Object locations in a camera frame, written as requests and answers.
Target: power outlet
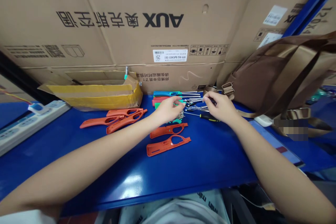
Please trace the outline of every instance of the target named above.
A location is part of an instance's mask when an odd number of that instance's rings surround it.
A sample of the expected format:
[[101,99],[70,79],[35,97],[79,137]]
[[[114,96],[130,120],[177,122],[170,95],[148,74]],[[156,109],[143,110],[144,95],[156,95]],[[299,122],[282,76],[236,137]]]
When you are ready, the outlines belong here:
[[46,108],[48,111],[44,114],[31,113],[0,131],[0,156],[68,111],[70,106],[64,101],[52,101]]

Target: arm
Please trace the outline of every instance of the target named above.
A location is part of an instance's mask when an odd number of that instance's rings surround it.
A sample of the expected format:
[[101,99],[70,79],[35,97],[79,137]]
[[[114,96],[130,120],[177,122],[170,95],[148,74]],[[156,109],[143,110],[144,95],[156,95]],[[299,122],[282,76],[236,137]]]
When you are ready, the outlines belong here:
[[205,96],[210,113],[237,134],[263,188],[284,216],[299,223],[335,223],[336,208],[307,176],[238,114],[227,96],[214,92]]
[[152,130],[173,120],[184,108],[177,99],[164,100],[150,116],[49,164],[0,202],[0,216],[40,209],[57,219],[65,202],[88,187]]

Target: person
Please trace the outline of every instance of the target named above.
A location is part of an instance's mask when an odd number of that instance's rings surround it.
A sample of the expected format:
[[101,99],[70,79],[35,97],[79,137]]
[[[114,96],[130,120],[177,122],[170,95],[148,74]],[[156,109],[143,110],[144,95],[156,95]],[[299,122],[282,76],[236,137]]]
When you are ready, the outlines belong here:
[[[216,106],[209,97],[216,101]],[[336,222],[336,209],[330,201],[238,114],[227,96],[208,92],[203,99],[211,115],[236,133],[263,188],[291,223]],[[88,187],[152,130],[172,121],[183,108],[178,97],[170,97],[148,117],[49,164],[0,202],[0,223],[56,223],[64,203]],[[161,206],[143,223],[225,221],[197,202],[176,200]]]

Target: aux logo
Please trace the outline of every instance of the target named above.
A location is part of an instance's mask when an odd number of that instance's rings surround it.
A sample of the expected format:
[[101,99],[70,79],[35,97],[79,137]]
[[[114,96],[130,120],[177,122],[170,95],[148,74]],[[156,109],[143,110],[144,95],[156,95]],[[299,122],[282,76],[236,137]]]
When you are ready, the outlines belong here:
[[[143,13],[143,15],[147,19],[147,24],[145,25],[145,27],[148,27],[149,25],[152,27],[161,27],[161,17],[164,17],[164,23],[165,23],[164,26],[169,27],[169,18],[170,18],[174,28],[177,28],[180,25],[182,18],[184,16],[184,14],[181,14],[180,16],[174,16],[173,14],[166,14],[166,13],[159,13],[159,14],[153,13],[150,16],[148,15],[148,13]],[[156,24],[153,21],[155,15],[156,15]]]

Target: forearm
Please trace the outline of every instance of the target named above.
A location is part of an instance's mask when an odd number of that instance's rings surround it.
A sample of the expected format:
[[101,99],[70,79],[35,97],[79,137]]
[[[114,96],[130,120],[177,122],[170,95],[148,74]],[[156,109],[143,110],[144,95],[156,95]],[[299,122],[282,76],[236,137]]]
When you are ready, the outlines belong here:
[[13,205],[61,205],[88,187],[131,150],[160,121],[149,116],[70,152],[23,182],[0,203],[0,215]]
[[244,118],[234,118],[228,124],[237,134],[263,188],[286,217],[303,223],[335,221],[335,208],[329,200]]

